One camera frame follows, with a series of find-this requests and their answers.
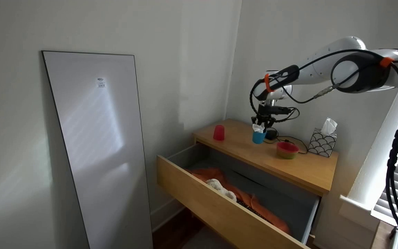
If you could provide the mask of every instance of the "red bowl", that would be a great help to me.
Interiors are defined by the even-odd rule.
[[[278,156],[286,159],[293,159],[299,152],[299,147],[289,142],[279,142],[276,146]]]

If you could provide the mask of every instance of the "open drawer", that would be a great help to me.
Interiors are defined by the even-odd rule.
[[[308,248],[304,245],[319,197],[203,144],[169,158],[158,156],[158,184],[238,248]],[[285,221],[292,236],[221,195],[185,169],[220,168],[227,180]]]

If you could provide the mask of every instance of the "orange cloth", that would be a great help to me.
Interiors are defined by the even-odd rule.
[[[206,182],[209,179],[217,179],[220,181],[222,186],[229,191],[232,191],[237,198],[241,199],[245,204],[247,204],[250,208],[254,209],[257,213],[265,217],[267,221],[271,224],[279,228],[280,230],[290,234],[290,229],[288,225],[281,220],[278,216],[275,216],[272,212],[268,209],[264,208],[262,205],[259,204],[259,201],[255,196],[247,194],[243,191],[240,191],[235,186],[232,186],[227,182],[225,179],[224,174],[220,169],[217,168],[204,168],[204,169],[196,169],[196,170],[187,170],[195,177],[199,178],[200,180]]]

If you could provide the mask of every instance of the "plush toy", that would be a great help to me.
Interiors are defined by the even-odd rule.
[[[206,181],[206,183],[231,200],[237,201],[236,195],[232,191],[225,189],[217,179],[209,179]]]

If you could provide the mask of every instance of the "patterned tissue box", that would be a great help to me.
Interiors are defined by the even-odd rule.
[[[336,139],[336,131],[332,134],[324,135],[320,132],[320,129],[315,128],[310,140],[310,145],[308,146],[308,152],[330,157],[333,152],[334,145],[336,144]]]

